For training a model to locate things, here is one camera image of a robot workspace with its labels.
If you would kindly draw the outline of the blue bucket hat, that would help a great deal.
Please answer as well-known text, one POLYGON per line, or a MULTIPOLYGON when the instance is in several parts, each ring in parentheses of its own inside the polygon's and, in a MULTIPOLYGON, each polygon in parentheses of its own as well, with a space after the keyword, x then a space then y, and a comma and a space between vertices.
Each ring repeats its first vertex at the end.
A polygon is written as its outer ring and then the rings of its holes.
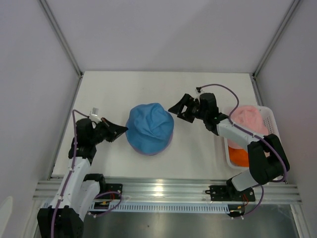
POLYGON ((130 110, 126 127, 130 145, 144 153, 155 153, 167 145, 174 119, 159 103, 140 104, 130 110))

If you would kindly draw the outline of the purple bucket hat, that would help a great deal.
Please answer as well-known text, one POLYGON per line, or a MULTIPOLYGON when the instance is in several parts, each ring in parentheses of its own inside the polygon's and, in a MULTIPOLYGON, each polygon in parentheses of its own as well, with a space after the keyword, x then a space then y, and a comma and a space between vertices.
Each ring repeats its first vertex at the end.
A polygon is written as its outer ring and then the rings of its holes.
POLYGON ((172 139, 173 139, 173 133, 171 134, 171 136, 170 136, 170 138, 169 138, 169 141, 168 141, 167 145, 166 145, 163 149, 161 149, 160 151, 155 152, 155 153, 144 153, 144 152, 142 152, 142 151, 138 150, 138 148, 133 147, 132 145, 131 145, 131 147, 133 148, 133 150, 134 150, 134 151, 136 151, 137 153, 139 153, 139 154, 141 154, 141 155, 145 155, 145 156, 154 156, 154 155, 160 154, 160 153, 161 153, 161 152, 163 152, 165 149, 167 149, 167 148, 169 147, 169 145, 171 144, 172 139))

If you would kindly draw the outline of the pink bucket hat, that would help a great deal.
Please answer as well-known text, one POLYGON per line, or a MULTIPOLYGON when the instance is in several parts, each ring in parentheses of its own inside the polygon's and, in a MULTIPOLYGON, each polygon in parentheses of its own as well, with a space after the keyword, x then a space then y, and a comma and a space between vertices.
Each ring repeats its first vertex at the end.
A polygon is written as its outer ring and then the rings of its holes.
POLYGON ((268 129, 264 125, 263 117, 254 106, 238 107, 231 115, 231 119, 251 131, 268 135, 268 129))

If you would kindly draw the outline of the orange bucket hat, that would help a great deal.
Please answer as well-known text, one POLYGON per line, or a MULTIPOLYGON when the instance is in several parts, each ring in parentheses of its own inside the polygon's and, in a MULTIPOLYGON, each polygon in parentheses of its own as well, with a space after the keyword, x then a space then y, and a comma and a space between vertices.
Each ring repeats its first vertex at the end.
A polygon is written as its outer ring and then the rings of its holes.
POLYGON ((228 147, 230 162, 236 166, 249 167, 248 153, 243 149, 228 147))

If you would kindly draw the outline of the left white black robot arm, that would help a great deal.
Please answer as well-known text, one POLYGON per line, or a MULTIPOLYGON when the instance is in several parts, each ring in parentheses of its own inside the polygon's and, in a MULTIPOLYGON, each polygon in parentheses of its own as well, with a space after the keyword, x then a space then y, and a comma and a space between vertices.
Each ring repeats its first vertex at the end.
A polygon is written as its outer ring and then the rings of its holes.
POLYGON ((96 198, 123 200, 121 192, 107 189, 103 174, 92 174, 90 169, 97 145, 104 141, 114 142, 127 129, 105 118, 88 117, 74 123, 66 174, 51 203, 37 214, 42 237, 80 238, 85 216, 96 198))

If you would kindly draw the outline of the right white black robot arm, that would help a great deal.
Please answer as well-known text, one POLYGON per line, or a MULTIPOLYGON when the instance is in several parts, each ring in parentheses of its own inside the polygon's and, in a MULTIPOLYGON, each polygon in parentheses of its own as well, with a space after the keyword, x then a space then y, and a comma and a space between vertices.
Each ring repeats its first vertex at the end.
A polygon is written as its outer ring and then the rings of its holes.
POLYGON ((258 134, 235 124, 219 111, 213 93, 202 93, 198 98, 185 94, 168 111, 190 123, 202 120, 208 131, 235 142, 248 153, 247 170, 228 179, 225 185, 211 185, 205 191, 211 201, 241 202, 245 197, 253 202, 253 187, 275 181, 277 177, 286 179, 290 165, 279 137, 258 134))

